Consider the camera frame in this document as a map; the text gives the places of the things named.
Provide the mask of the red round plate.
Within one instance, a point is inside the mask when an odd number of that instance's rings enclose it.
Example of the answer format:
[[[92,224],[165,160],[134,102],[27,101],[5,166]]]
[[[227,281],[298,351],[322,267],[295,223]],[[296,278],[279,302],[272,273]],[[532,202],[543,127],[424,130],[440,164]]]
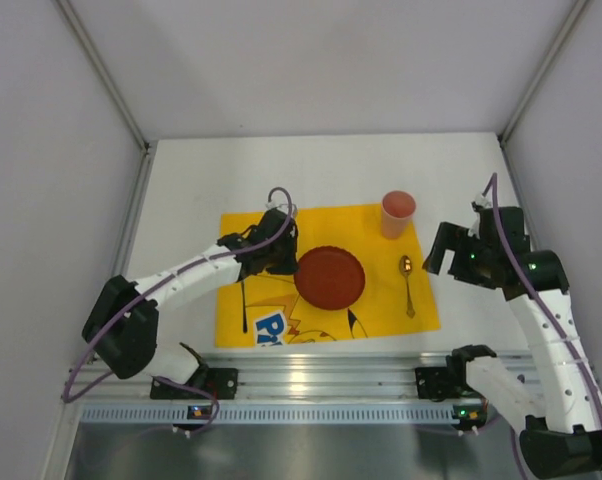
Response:
[[[363,294],[365,272],[359,260],[345,249],[320,246],[298,260],[294,274],[297,292],[315,308],[347,309]]]

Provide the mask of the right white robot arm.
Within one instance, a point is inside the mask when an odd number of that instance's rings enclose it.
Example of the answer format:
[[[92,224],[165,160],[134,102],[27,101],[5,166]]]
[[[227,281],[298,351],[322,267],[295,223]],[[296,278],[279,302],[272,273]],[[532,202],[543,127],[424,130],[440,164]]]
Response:
[[[485,398],[519,442],[539,479],[602,471],[602,394],[578,335],[569,282],[551,250],[535,250],[519,207],[475,205],[475,224],[440,223],[425,271],[437,274],[447,252],[455,280],[499,290],[525,336],[542,397],[536,399],[486,345],[446,358],[453,385]]]

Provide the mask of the gold metal spoon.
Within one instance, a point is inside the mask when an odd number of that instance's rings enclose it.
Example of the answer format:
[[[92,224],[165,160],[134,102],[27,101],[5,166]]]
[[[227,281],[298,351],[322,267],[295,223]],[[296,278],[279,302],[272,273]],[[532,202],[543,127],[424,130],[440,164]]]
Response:
[[[410,276],[413,272],[412,260],[409,256],[403,255],[399,261],[399,270],[402,274],[406,288],[406,314],[409,318],[415,317],[415,308],[412,300],[411,288],[410,288]]]

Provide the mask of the blue plastic fork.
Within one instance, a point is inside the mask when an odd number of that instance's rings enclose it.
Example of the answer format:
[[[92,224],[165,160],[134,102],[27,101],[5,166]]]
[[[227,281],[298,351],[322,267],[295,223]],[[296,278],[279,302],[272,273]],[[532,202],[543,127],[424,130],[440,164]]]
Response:
[[[245,291],[245,281],[241,280],[240,282],[241,288],[241,300],[242,300],[242,332],[247,334],[248,332],[248,319],[247,319],[247,311],[246,311],[246,291]]]

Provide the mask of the pink plastic cup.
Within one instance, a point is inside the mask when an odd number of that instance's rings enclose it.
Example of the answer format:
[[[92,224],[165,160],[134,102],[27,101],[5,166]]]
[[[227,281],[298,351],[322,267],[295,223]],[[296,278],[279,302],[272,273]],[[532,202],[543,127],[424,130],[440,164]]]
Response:
[[[381,232],[387,239],[398,239],[408,228],[416,210],[415,199],[407,192],[388,192],[381,201]]]

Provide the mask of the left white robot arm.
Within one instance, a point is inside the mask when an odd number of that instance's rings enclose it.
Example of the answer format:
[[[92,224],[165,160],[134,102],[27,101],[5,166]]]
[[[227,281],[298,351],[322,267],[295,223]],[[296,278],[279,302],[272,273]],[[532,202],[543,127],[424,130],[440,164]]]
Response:
[[[170,310],[250,276],[294,274],[297,237],[294,217],[271,208],[245,233],[226,234],[182,264],[136,280],[115,276],[104,285],[82,338],[121,380],[144,374],[190,384],[203,371],[203,359],[183,342],[160,344],[160,322]]]

